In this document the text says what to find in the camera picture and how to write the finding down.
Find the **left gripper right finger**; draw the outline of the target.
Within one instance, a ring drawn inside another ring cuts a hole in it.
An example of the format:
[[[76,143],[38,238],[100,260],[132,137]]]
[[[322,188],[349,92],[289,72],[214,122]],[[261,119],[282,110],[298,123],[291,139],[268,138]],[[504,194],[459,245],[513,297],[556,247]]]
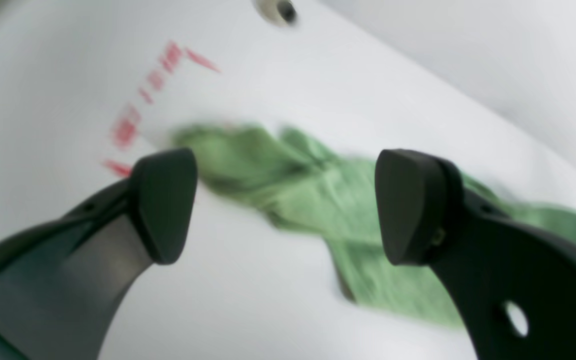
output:
[[[576,245],[510,219],[427,153],[382,150],[375,199],[387,259],[432,270],[478,359],[576,360]]]

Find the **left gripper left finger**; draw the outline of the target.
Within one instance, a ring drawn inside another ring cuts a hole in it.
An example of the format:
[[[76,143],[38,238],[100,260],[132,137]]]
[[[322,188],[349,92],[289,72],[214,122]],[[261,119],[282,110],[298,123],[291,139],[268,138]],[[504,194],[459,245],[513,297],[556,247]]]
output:
[[[96,360],[131,286],[186,243],[189,148],[141,158],[61,218],[0,241],[0,360]]]

